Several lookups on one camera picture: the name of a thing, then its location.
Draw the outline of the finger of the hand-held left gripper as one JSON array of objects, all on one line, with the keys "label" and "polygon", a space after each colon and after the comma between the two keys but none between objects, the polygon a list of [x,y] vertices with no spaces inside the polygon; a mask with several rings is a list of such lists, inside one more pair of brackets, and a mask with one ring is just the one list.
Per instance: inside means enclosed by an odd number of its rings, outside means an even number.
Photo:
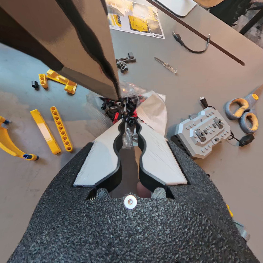
[{"label": "finger of the hand-held left gripper", "polygon": [[[0,7],[54,55],[63,68],[73,66],[73,69],[79,69],[76,65],[80,58],[77,48],[81,48],[81,44],[59,1],[1,0]],[[55,72],[77,83],[62,70]]]},{"label": "finger of the hand-held left gripper", "polygon": [[105,1],[59,1],[74,27],[81,48],[79,69],[65,66],[63,73],[107,98],[119,98],[120,87]]}]

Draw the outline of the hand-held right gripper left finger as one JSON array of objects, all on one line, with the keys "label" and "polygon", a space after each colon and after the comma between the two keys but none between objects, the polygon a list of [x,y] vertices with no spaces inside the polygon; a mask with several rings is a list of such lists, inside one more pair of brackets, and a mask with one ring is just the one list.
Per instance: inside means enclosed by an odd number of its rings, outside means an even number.
[{"label": "hand-held right gripper left finger", "polygon": [[122,180],[119,151],[123,146],[125,121],[119,120],[97,137],[82,164],[74,187],[105,188],[112,192]]}]

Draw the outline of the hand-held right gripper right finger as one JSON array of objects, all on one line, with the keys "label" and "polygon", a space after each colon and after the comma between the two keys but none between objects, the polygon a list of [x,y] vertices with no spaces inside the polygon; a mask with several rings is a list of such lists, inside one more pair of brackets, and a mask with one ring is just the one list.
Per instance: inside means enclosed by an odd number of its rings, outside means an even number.
[{"label": "hand-held right gripper right finger", "polygon": [[163,188],[166,192],[170,186],[187,185],[168,141],[141,120],[135,121],[138,146],[142,151],[139,160],[139,179],[149,191]]}]

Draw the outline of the clear bag of black pins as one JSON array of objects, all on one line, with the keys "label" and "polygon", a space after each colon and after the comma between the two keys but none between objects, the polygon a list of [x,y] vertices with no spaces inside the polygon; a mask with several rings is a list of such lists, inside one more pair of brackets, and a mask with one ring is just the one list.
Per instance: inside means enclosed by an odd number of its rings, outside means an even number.
[{"label": "clear bag of black pins", "polygon": [[133,83],[119,83],[121,97],[111,100],[90,91],[86,95],[87,114],[90,124],[87,130],[98,137],[117,121],[125,121],[123,149],[138,145],[135,120],[139,119],[150,128],[165,136],[167,124],[166,95],[148,91]]}]

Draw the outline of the long smooth yellow beam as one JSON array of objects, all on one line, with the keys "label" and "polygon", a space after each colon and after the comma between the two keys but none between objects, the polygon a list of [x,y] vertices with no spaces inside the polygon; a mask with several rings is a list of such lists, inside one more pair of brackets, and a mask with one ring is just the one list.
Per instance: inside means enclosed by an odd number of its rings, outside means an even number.
[{"label": "long smooth yellow beam", "polygon": [[48,147],[50,148],[51,152],[56,155],[61,152],[60,147],[58,146],[54,136],[52,135],[51,131],[49,130],[45,120],[43,119],[41,113],[35,109],[30,111],[33,119],[35,120],[41,134],[43,135]]}]

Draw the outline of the grey desk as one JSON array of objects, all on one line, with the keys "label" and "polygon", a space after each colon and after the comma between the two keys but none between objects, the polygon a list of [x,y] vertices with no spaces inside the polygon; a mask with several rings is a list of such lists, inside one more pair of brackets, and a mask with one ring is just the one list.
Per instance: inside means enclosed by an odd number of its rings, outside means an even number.
[{"label": "grey desk", "polygon": [[[196,6],[183,21],[236,56],[245,66],[213,47],[204,54],[191,54],[173,38],[178,32],[187,46],[202,50],[205,41],[158,11],[165,40],[112,30],[116,57],[133,52],[137,62],[130,64],[120,79],[166,95],[167,136],[189,114],[198,113],[199,97],[224,115],[224,104],[245,97],[262,84],[262,49],[234,29]],[[173,74],[154,57],[177,69]],[[87,130],[86,95],[78,85],[68,95],[62,85],[49,83],[49,90],[34,90],[31,81],[48,67],[41,61],[1,44],[1,115],[11,120],[8,132],[24,152],[40,156],[38,161],[13,157],[1,150],[1,262],[6,262],[21,240],[43,192],[60,169],[95,137]],[[67,152],[50,107],[62,118],[73,152]],[[235,140],[218,144],[203,160],[197,160],[230,206],[234,218],[244,224],[251,237],[249,247],[262,261],[262,96],[256,104],[259,129],[255,140],[239,147]],[[54,136],[61,152],[54,155],[30,111],[37,109]]]}]

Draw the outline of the person's right hand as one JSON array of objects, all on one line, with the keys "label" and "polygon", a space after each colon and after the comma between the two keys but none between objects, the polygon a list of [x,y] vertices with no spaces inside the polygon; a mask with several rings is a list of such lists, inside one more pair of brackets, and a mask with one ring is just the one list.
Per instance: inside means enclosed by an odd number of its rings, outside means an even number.
[{"label": "person's right hand", "polygon": [[140,181],[137,183],[136,189],[140,198],[151,198],[151,191],[144,187]]}]

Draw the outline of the yellow and black sticker sheet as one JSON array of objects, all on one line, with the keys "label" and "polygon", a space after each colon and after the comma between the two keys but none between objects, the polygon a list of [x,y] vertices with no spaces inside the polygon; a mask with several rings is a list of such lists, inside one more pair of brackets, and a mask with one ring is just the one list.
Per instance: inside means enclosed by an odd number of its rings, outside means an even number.
[{"label": "yellow and black sticker sheet", "polygon": [[105,2],[110,29],[165,39],[156,7],[125,0]]}]

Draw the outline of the long yellow beam with holes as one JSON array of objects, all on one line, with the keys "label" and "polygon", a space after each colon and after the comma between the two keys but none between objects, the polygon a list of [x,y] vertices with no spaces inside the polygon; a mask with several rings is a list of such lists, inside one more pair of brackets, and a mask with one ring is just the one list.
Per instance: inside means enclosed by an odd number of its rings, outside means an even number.
[{"label": "long yellow beam with holes", "polygon": [[73,152],[73,145],[68,137],[67,131],[65,130],[62,118],[55,106],[50,107],[51,114],[53,116],[54,122],[60,134],[61,140],[67,152]]}]

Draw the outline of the yellow angled brick assembly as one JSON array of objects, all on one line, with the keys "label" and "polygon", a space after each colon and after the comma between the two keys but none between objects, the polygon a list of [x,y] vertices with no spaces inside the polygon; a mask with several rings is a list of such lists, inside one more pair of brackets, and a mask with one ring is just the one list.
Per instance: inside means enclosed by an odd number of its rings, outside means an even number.
[{"label": "yellow angled brick assembly", "polygon": [[65,87],[64,87],[64,90],[69,93],[69,94],[72,94],[74,95],[75,94],[75,91],[76,91],[76,88],[77,88],[77,83],[67,79],[66,77],[62,76],[62,75],[59,75],[57,72],[49,69],[47,72],[46,72],[46,77],[52,81],[55,81],[55,82],[58,82],[60,84],[63,84]]}]

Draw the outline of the white monitor stand base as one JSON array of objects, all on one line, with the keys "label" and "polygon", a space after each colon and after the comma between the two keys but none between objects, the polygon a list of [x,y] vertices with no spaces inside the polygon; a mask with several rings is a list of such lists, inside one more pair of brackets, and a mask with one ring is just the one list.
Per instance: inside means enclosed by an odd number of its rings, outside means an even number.
[{"label": "white monitor stand base", "polygon": [[196,5],[198,5],[193,0],[156,0],[156,2],[179,17],[185,17]]}]

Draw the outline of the partly built brick robot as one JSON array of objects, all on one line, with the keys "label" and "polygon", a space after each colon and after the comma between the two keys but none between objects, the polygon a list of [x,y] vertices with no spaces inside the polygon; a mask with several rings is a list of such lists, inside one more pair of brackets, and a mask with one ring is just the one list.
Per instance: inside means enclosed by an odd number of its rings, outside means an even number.
[{"label": "partly built brick robot", "polygon": [[232,211],[230,210],[230,207],[229,205],[226,205],[227,206],[227,209],[228,209],[228,212],[232,218],[232,220],[234,221],[235,223],[235,226],[238,230],[238,232],[240,233],[240,235],[242,236],[242,238],[245,240],[245,242],[248,242],[249,239],[250,239],[250,234],[248,234],[248,232],[246,231],[246,228],[243,224],[241,224],[240,222],[234,220],[234,217],[233,217],[233,213]]}]

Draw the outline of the grey and yellow scissors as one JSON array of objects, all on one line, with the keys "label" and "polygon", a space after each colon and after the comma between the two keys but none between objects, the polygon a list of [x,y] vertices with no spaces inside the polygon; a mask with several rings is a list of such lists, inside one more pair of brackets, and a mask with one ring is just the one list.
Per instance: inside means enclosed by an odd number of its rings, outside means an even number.
[{"label": "grey and yellow scissors", "polygon": [[242,131],[246,134],[258,130],[258,118],[255,104],[262,93],[263,85],[255,89],[245,98],[235,98],[225,104],[225,114],[229,120],[238,120]]}]

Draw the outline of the yellow curved panel, blue pin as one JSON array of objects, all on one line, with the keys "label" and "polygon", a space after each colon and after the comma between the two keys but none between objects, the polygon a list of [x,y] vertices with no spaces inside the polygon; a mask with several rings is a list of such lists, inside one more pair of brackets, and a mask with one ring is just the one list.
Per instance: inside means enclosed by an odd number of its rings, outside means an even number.
[{"label": "yellow curved panel, blue pin", "polygon": [[0,116],[0,148],[15,157],[30,161],[38,160],[39,156],[24,153],[23,151],[18,149],[18,147],[16,147],[16,145],[12,142],[7,130],[7,125],[10,123],[11,122],[9,120]]}]

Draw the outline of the small clear-handled screwdriver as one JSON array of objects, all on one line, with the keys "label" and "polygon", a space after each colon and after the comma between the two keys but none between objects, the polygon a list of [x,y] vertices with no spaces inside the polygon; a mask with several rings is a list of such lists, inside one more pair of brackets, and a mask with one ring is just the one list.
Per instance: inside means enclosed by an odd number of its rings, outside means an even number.
[{"label": "small clear-handled screwdriver", "polygon": [[160,60],[159,58],[157,57],[154,57],[154,59],[156,61],[158,61],[159,63],[161,63],[166,69],[168,69],[169,71],[171,71],[173,74],[176,74],[177,73],[177,69],[176,68],[173,68],[171,65],[169,65],[168,63]]}]

